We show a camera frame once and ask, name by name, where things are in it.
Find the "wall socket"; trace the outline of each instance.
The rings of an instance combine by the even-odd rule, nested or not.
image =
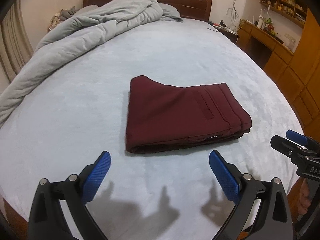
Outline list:
[[[293,43],[296,42],[296,39],[293,38],[292,36],[290,36],[288,33],[285,33],[284,36],[285,36],[287,39],[289,39],[290,41],[292,41]]]

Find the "human hand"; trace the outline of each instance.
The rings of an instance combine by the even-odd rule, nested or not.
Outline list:
[[[299,201],[298,201],[298,212],[300,215],[305,215],[308,212],[308,207],[311,205],[311,201],[308,199],[309,186],[307,179],[303,179],[303,183],[300,188]]]

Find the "blue gripper pad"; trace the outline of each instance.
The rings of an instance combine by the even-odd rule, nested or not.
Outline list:
[[[301,146],[307,146],[308,145],[308,138],[302,134],[299,134],[292,130],[287,130],[285,136],[292,140],[293,142],[300,144]]]
[[[82,194],[83,204],[86,204],[87,202],[90,202],[93,200],[110,166],[111,166],[110,153],[105,152],[104,155],[100,158],[100,160],[96,164],[96,166],[93,168],[92,172],[87,177],[85,183],[83,184],[83,194]]]
[[[209,165],[228,200],[238,204],[240,201],[240,186],[226,166],[226,161],[219,153],[212,151],[209,155]]]

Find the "wooden shelf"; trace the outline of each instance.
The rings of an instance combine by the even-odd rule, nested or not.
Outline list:
[[[260,3],[261,3],[263,6],[265,6],[265,7],[268,8],[269,5],[268,5],[267,3],[265,3],[265,2],[263,2],[263,1],[268,1],[268,0],[260,0]],[[270,1],[271,1],[271,3],[272,3],[272,5],[271,5],[271,7],[270,7],[270,10],[272,10],[272,11],[274,11],[274,12],[282,15],[283,17],[285,17],[285,18],[287,18],[288,20],[292,21],[293,23],[295,23],[295,24],[298,25],[299,27],[304,28],[304,23],[301,22],[301,21],[299,21],[298,19],[296,19],[296,18],[294,17],[294,16],[296,15],[296,13],[302,15],[303,17],[306,17],[307,14],[306,14],[304,11],[299,10],[298,8],[295,7],[295,5],[292,5],[292,4],[290,4],[290,3],[286,2],[286,1],[283,1],[283,0],[270,0]],[[300,5],[300,6],[302,6],[303,9],[305,9],[306,6],[305,6],[303,3],[300,3],[299,1],[296,1],[296,3],[297,3],[298,5]],[[285,13],[284,11],[278,10],[277,7],[278,7],[280,4],[283,4],[284,6],[287,6],[287,7],[291,8],[291,9],[293,9],[293,15],[290,15],[290,14]]]
[[[288,7],[292,8],[292,9],[294,9],[294,7],[295,7],[294,5],[292,5],[292,4],[288,3],[288,2],[282,1],[282,0],[279,0],[279,4],[283,4],[285,6],[288,6]]]
[[[260,2],[260,3],[261,3],[263,6],[267,7],[267,8],[268,8],[268,6],[269,6],[268,4],[263,3],[263,2]],[[285,12],[283,12],[283,11],[279,11],[278,9],[276,9],[276,8],[274,8],[274,7],[272,7],[272,6],[270,7],[270,10],[271,10],[271,11],[274,11],[274,12],[276,12],[276,13],[278,13],[278,14],[281,14],[282,16],[286,17],[286,18],[289,19],[290,21],[294,22],[296,25],[300,26],[302,29],[304,28],[304,23],[303,23],[303,22],[297,20],[296,18],[290,16],[289,14],[287,14],[287,13],[285,13]]]
[[[301,11],[297,7],[296,7],[296,11],[297,11],[298,14],[301,14],[302,16],[305,16],[305,17],[307,16],[307,13],[305,11]]]

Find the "wooden cabinet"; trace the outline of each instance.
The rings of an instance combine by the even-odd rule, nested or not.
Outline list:
[[[278,56],[283,59],[286,64],[289,64],[291,61],[293,53],[285,49],[283,46],[277,44],[274,52],[278,54]]]
[[[245,32],[244,30],[238,30],[238,35],[239,35],[239,38],[238,38],[238,41],[237,41],[237,46],[242,49],[243,51],[245,51],[246,47],[247,47],[247,44],[249,42],[249,39],[250,39],[250,34]]]
[[[286,68],[276,84],[289,103],[292,103],[304,88],[301,80],[289,67]]]
[[[293,54],[277,40],[244,22],[238,30],[238,47],[257,63],[252,53],[263,55],[255,42],[272,52],[266,64],[258,64],[276,83],[296,113],[304,133],[320,141],[320,26],[308,10],[298,47]]]
[[[277,83],[279,77],[287,68],[287,64],[275,53],[273,52],[264,67],[263,71],[275,82]]]
[[[320,27],[310,10],[299,45],[292,57],[290,67],[306,85],[316,69],[320,56]]]
[[[312,117],[301,97],[297,97],[292,106],[303,128],[312,122]]]

